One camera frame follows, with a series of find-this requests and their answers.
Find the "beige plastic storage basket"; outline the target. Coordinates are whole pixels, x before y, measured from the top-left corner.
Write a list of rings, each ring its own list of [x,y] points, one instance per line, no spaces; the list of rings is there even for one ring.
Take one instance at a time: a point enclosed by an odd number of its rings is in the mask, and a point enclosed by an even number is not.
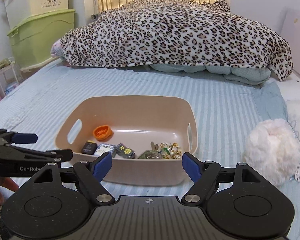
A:
[[[100,143],[93,130],[108,125],[113,135],[106,143],[119,143],[135,151],[134,159],[116,156],[104,178],[110,183],[134,186],[175,186],[185,178],[181,160],[142,160],[138,156],[151,143],[176,142],[182,152],[195,154],[198,148],[197,123],[191,105],[182,98],[157,95],[97,96],[81,102],[68,116],[55,138],[60,149],[71,149],[70,164],[90,162],[95,156],[83,154],[88,140]]]

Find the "light teal quilted duvet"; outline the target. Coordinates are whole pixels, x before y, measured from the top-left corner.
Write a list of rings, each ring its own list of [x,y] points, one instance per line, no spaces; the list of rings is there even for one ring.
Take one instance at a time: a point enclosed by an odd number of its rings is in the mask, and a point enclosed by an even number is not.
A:
[[[247,85],[260,85],[265,83],[271,76],[271,71],[268,68],[231,68],[225,66],[181,66],[173,64],[150,64],[141,65],[140,67],[146,70],[157,70],[166,73],[197,73],[208,71],[212,74],[223,75],[226,80],[237,81]]]

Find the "dark packet with yellow print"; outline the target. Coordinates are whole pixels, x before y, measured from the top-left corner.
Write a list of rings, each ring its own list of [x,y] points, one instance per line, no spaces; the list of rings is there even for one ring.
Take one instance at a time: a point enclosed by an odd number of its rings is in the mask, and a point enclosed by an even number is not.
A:
[[[135,158],[135,151],[123,143],[119,143],[115,146],[115,152],[117,155],[124,159],[134,159]]]

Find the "black small box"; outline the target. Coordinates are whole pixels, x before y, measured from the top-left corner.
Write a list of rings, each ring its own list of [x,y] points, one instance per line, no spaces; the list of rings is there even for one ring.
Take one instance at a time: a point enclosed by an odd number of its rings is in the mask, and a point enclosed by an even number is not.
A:
[[[94,141],[86,141],[81,149],[82,154],[93,155],[97,150],[97,143]]]

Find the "striped light blue bed sheet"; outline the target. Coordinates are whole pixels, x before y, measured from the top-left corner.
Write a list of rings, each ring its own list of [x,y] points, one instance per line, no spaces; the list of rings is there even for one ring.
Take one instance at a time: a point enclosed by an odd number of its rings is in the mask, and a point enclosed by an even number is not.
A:
[[[0,128],[36,133],[34,150],[55,148],[55,137],[85,99],[109,95],[163,95],[188,101],[198,127],[198,158],[235,166],[255,126],[266,120],[261,106],[275,99],[274,118],[288,116],[286,97],[274,81],[247,86],[207,71],[164,73],[144,67],[75,69],[53,63],[0,101]]]

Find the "leopard print blanket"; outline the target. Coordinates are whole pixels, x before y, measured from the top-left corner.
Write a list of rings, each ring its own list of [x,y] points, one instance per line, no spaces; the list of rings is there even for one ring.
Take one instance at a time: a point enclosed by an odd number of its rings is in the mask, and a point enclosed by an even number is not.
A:
[[[132,0],[71,29],[51,55],[79,67],[175,66],[293,71],[288,42],[264,24],[233,14],[223,0]]]

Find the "green packet of seeds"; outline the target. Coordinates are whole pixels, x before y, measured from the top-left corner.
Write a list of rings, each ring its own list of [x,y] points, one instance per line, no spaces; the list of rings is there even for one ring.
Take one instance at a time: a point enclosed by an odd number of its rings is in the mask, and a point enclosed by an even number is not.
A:
[[[163,159],[159,144],[151,142],[151,150],[143,152],[138,159]]]

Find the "white fluffy plush toy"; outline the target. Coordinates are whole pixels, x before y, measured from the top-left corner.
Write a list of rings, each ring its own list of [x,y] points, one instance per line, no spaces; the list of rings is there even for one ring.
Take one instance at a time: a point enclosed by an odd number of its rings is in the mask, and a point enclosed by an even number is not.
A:
[[[260,122],[248,135],[243,160],[274,186],[281,186],[300,164],[300,144],[284,119]]]

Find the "white blue small carton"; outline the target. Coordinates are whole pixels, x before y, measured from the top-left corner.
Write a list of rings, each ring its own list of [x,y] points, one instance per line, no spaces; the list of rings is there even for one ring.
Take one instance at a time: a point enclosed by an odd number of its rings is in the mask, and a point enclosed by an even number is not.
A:
[[[96,151],[94,152],[94,156],[101,156],[102,154],[109,152],[111,154],[112,157],[115,157],[115,145],[112,144],[107,144],[107,143],[100,143],[97,146]]]

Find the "green plastic storage bin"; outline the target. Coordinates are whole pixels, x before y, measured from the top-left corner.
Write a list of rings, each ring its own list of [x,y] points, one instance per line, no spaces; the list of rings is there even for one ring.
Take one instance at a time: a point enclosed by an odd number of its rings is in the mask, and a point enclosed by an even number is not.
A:
[[[7,34],[16,63],[20,68],[28,68],[50,59],[52,45],[74,24],[75,9],[47,12],[21,21]]]

